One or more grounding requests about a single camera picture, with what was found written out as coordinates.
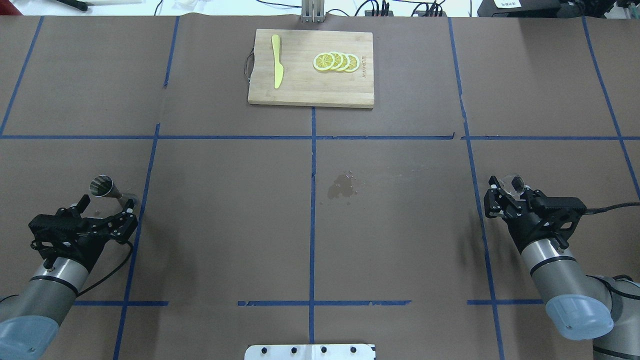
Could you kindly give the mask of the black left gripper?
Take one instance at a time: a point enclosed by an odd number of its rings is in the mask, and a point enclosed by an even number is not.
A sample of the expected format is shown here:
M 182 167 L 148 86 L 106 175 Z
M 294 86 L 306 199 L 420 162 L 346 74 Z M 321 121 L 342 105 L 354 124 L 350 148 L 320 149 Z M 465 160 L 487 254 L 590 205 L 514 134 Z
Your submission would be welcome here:
M 90 196 L 83 194 L 77 203 L 68 209 L 69 217 L 82 218 L 90 204 Z M 52 248 L 47 251 L 47 270 L 51 272 L 58 258 L 73 260 L 91 273 L 109 240 L 124 245 L 137 230 L 138 218 L 134 214 L 136 202 L 129 198 L 122 209 L 106 218 L 92 219 L 88 230 L 78 237 L 72 248 Z

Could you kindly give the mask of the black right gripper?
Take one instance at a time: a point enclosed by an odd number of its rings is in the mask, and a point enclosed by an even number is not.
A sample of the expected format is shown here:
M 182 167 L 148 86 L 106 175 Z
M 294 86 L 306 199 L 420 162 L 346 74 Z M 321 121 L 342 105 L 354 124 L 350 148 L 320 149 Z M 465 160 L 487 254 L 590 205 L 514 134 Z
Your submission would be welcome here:
M 502 218 L 505 221 L 510 237 L 512 237 L 520 254 L 530 244 L 544 239 L 531 237 L 538 217 L 530 210 L 530 203 L 526 202 L 537 198 L 546 198 L 547 195 L 542 190 L 525 185 L 519 192 L 521 201 L 515 201 L 513 196 L 500 185 L 495 175 L 489 178 L 488 184 L 489 189 L 484 195 L 485 217 L 489 219 Z M 559 243 L 555 237 L 551 237 L 551 239 L 554 239 L 560 248 L 565 249 L 563 243 Z

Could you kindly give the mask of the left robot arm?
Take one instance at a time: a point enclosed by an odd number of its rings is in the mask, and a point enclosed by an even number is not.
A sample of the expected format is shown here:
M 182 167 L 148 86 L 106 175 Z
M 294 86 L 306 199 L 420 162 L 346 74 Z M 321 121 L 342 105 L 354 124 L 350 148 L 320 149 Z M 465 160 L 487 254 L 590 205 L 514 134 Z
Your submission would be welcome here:
M 83 286 L 110 241 L 133 247 L 137 230 L 135 196 L 126 194 L 121 210 L 105 218 L 84 217 L 87 194 L 55 214 L 29 223 L 30 248 L 42 263 L 20 294 L 1 301 L 0 353 L 3 360 L 38 360 L 57 336 Z

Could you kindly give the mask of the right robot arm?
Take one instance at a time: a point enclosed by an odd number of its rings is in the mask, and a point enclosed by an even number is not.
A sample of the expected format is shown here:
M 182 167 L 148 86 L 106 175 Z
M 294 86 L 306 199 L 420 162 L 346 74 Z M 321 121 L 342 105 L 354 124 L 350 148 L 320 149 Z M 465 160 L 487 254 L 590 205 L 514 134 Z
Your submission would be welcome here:
M 491 176 L 487 184 L 485 216 L 506 223 L 558 333 L 572 341 L 591 341 L 595 360 L 637 360 L 639 283 L 627 275 L 587 275 L 570 250 L 569 238 L 585 215 L 638 203 L 589 208 L 579 198 L 532 189 L 519 175 Z

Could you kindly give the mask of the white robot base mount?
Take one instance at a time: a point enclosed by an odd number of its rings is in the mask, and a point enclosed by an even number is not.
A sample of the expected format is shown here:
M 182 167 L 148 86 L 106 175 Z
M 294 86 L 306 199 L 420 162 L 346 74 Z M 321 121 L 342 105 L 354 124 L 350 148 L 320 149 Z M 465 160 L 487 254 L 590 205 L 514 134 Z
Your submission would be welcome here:
M 256 344 L 247 347 L 245 360 L 376 360 L 374 344 Z

